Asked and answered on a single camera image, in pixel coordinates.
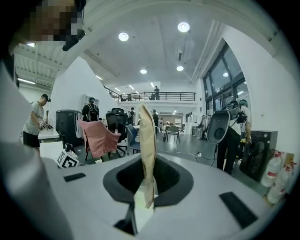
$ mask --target pink jacket on chair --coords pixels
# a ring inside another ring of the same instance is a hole
[[[93,158],[99,158],[106,152],[117,150],[120,133],[113,134],[102,121],[84,122],[79,120],[84,136],[86,152],[90,151]]]

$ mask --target beige fabric object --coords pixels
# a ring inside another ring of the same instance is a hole
[[[145,105],[141,104],[139,109],[141,116],[140,144],[145,179],[145,201],[146,208],[149,208],[154,201],[153,168],[156,158],[155,125]]]

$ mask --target railing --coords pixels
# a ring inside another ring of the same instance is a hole
[[[119,95],[118,93],[104,87],[109,95],[117,102],[125,102],[125,101],[145,101],[145,100],[160,100],[160,101],[195,101],[195,92],[159,92],[159,94],[155,94],[153,92],[142,92],[140,94],[137,93],[129,93]]]

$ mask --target backpack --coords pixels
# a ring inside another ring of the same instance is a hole
[[[96,105],[92,107],[90,104],[88,104],[90,110],[88,112],[88,122],[95,122],[98,121],[99,112],[96,109]]]

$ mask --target gray floor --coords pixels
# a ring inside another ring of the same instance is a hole
[[[214,150],[215,146],[209,144],[206,140],[198,140],[195,137],[187,134],[180,134],[180,143],[176,143],[176,137],[170,135],[168,142],[163,142],[163,134],[157,134],[157,152],[164,153],[172,156],[176,156],[179,158],[188,159],[193,162],[198,162],[206,165],[211,165],[213,167],[217,167],[217,160],[214,161]],[[76,155],[78,156],[78,160],[85,164],[93,164],[99,158],[93,158],[91,154],[88,155],[88,160],[85,161],[86,152],[84,149],[84,145],[78,146],[75,148]],[[202,154],[201,157],[195,157],[197,152]],[[127,154],[131,155],[132,151],[129,149]],[[111,153],[111,159],[109,159],[108,154],[103,155],[103,161],[109,161],[118,159],[119,156],[116,153]],[[259,195],[264,196],[268,188],[261,185],[259,182],[254,181],[246,174],[240,171],[239,165],[235,164],[232,170],[232,176],[248,187],[252,188]]]

